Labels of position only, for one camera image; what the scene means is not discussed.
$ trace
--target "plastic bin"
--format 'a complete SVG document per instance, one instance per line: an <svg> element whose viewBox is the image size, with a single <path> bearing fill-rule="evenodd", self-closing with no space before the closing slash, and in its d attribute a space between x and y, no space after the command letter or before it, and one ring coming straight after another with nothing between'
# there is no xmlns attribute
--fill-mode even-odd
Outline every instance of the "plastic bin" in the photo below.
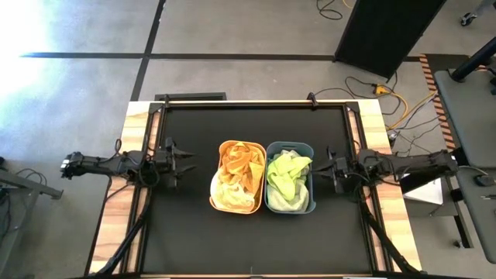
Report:
<svg viewBox="0 0 496 279"><path fill-rule="evenodd" d="M265 201L265 205L272 212L275 212L275 213L294 214L294 215L308 214L308 213L312 212L317 205L315 203L315 201L313 200L313 187L312 187L312 173L311 172L308 172L307 181L305 182L305 186L308 189L308 195L309 196L308 196L308 207L304 212L282 212L282 211L278 211L278 210L273 210L272 208L269 207L269 202L268 202L268 197L267 197L267 187L269 187L267 185L268 167L269 167L270 162L272 162L274 155L281 153L282 150L287 150L287 151L294 150L294 151L298 152L298 154L300 154L301 156L309 157L310 159L313 159L313 149L306 143L290 143L290 142L271 143L269 145L269 147L267 148L267 162L265 163L266 177L265 177L265 180L264 180L265 183L263 186L263 192L264 192L263 193L263 196L264 196L263 199ZM310 163L309 167L310 167L310 171L311 171L312 170L312 163Z"/></svg>
<svg viewBox="0 0 496 279"><path fill-rule="evenodd" d="M224 143L222 143L220 145L220 147L219 147L219 155L220 155L220 150L222 149L222 146L224 146L227 143L238 143L238 142L244 143L246 145L255 146L255 147L259 148L260 150L262 150L262 153L265 156L265 164L267 164L267 152L264 149L264 147L261 146L258 143L250 143L250 142L245 142L245 141L240 141L240 140L227 140L227 141L225 141ZM222 157L219 156L219 167L220 167L221 163L222 163ZM262 174L262 179L260 179L260 190L255 195L255 206L253 207L253 210L250 211L250 212L237 212L237 211L233 211L233 210L218 208L218 207L215 206L214 201L212 200L212 197L209 198L210 205L213 208L215 208L215 209L217 209L219 211L223 211L223 212L231 212L231 213L236 213L236 214L252 214L256 210L258 210L260 208L260 205L262 204L262 195L264 195L264 193L265 193L264 192L264 186L265 186L265 172Z"/></svg>

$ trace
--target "orange bin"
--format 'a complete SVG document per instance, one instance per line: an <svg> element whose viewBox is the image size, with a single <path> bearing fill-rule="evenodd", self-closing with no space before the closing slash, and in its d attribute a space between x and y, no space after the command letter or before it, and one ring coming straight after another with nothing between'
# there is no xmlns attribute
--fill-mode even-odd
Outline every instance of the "orange bin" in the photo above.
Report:
<svg viewBox="0 0 496 279"><path fill-rule="evenodd" d="M263 154L263 159L261 160L263 162L263 173L262 173L262 177L261 177L260 182L259 182L259 187L257 189L257 193L254 196L255 205L253 206L253 209L251 211L249 211L249 212L239 212L239 211L236 211L235 209L218 208L217 206L215 206L215 203L212 200L212 196L209 199L210 200L210 205L213 208L215 208L215 209L217 209L219 211L223 211L223 212L231 212L231 213L237 213L237 214L252 214L256 210L258 210L258 208L262 204L262 196L264 194L263 192L264 192L265 169L266 169L265 163L267 162L267 152L265 151L264 147L261 146L258 143L250 143L250 142L244 142L244 141L239 141L239 140L228 140L228 141L225 141L219 147L219 169L222 166L222 156L223 156L223 153L222 152L223 152L223 150L225 150L227 148L226 147L227 145L233 145L233 144L237 144L237 143L243 143L244 145L247 145L247 146L256 147Z"/></svg>

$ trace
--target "wooden table frame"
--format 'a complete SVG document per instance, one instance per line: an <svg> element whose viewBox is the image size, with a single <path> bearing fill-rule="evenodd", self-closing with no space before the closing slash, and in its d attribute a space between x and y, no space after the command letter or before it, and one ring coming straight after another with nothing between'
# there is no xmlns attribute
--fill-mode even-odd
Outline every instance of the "wooden table frame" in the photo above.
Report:
<svg viewBox="0 0 496 279"><path fill-rule="evenodd" d="M373 149L381 153L391 153L389 147L388 137L384 128L384 120L381 114L381 108L377 100L322 100L319 103L344 103L344 102L357 102L359 105L360 116L356 119L355 113L349 110L350 125L353 134L353 140L356 143L356 150L362 146L367 146L368 149ZM148 136L148 147L155 149L157 144L155 139L157 137L157 127L160 126L158 117L160 112L155 112L153 117L149 120L150 104L153 102L130 102L126 113L126 120L124 122L121 140L121 151L129 150L145 150L146 144L143 142L145 132L150 129L151 134ZM186 105L186 104L208 104L211 102L183 102L172 101L172 105ZM225 104L270 104L270 103L288 103L288 104L310 104L310 101L222 101ZM359 126L362 126L364 138L360 137ZM113 192L118 191L124 187L126 182L122 178L115 177L112 179L112 184L107 190L107 196ZM415 268L421 270L419 256L417 254L415 241L412 235L412 229L408 220L405 203L401 189L397 186L389 184L379 184L371 193L378 202L373 203L373 199L368 199L367 204L373 213L379 214L379 220L382 219L383 227L386 230L392 243L397 247L398 251L405 257L405 259ZM131 220L135 220L140 214L140 210L144 205L146 197L146 189L140 191L132 185L121 190L117 195L113 196L102 206L102 213L98 222L95 232L95 239L91 248L88 258L88 265L85 273L96 272L101 269L107 260L116 251L119 244L124 239L127 229L131 225ZM394 264L391 267L391 260L384 260L384 251L380 241L373 231L372 243L374 244L374 261L377 263L378 270L391 270L399 271L398 267ZM122 272L136 272L135 266L138 262L138 248L142 240L142 234L133 241L133 244L122 262L127 264L119 264L115 269L115 273ZM180 277L178 275L154 275L154 277Z"/></svg>

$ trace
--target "concrete floor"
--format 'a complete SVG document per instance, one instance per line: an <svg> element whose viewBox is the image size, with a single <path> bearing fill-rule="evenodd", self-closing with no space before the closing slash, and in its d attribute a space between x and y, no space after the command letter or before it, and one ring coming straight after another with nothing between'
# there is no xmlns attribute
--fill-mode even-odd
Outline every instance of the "concrete floor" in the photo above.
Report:
<svg viewBox="0 0 496 279"><path fill-rule="evenodd" d="M74 150L111 155L140 66L137 59L15 55L26 51L143 52L157 3L45 0L15 2L13 7L0 9L0 29L6 34L5 45L0 46L0 76L5 77L0 91L0 154L13 171L32 167L43 172L52 187L64 189L59 201L39 199L12 274L35 274L37 278L82 275L107 181L92 175L62 180L58 167ZM478 0L448 0L412 55L472 54L484 45L496 33L496 11L488 11L467 28L458 24L458 18L477 4ZM322 18L314 0L168 0L153 52L333 54L350 14L342 2L334 6L344 20ZM152 60L139 99L206 91L225 91L232 100L304 98L310 91L343 88L349 75L384 82L365 71L329 62ZM397 92L409 103L429 93L420 63L403 63L398 78ZM361 94L370 92L359 84L352 83L352 87ZM345 98L346 94L328 92L319 97ZM385 112L394 106L394 100L381 100ZM399 114L388 116L385 122L393 123ZM411 125L435 115L432 105L427 105ZM403 135L413 138L434 125ZM443 148L441 131L434 129L417 144L430 151ZM399 139L394 150L407 148ZM412 154L421 152L412 149ZM424 270L470 277L494 275L496 267L485 260L468 214L466 218L476 245L472 250L451 246L457 238L452 219L411 220Z"/></svg>

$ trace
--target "wooden board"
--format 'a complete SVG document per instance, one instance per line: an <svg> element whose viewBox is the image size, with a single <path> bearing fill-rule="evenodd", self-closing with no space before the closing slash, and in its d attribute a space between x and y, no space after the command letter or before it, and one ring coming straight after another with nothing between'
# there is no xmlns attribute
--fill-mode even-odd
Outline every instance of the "wooden board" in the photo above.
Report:
<svg viewBox="0 0 496 279"><path fill-rule="evenodd" d="M388 136L384 127L384 120L381 114L381 107L377 100L321 100L319 102L346 102L354 101L360 104L360 116L362 120L363 130L365 132L365 139L367 147L382 153L391 153L389 147ZM236 101L224 101L226 103L233 103ZM243 102L299 102L305 103L309 101L243 101ZM125 150L141 150L143 145L143 135L146 128L146 120L148 117L148 109L151 102L130 102L126 113L126 120L122 129L122 151ZM359 141L356 122L353 121L354 115L350 114L352 118L353 138ZM154 135L156 128L153 130L150 141L154 142ZM108 195L117 189L124 186L126 183L120 178L114 179ZM418 270L421 269L419 255L415 246L415 241L408 220L405 203L401 189L397 186L389 184L380 184L377 186L379 195L379 202L381 204L381 212L384 219L386 233L398 248L399 252L406 258L406 260ZM119 192L117 195L109 199L104 207L101 225L98 231L96 246L93 255L91 256L91 266L89 272L96 272L102 268L107 262L108 258L119 247L119 244L124 239L126 228L129 220L129 213L131 209L131 201L133 199L134 188L133 186L127 187L125 190ZM129 257L128 271L134 271L137 253L137 240L133 243L131 255ZM374 248L376 250L376 258L381 270L385 270L384 258L382 256L381 245L377 237L374 235Z"/></svg>

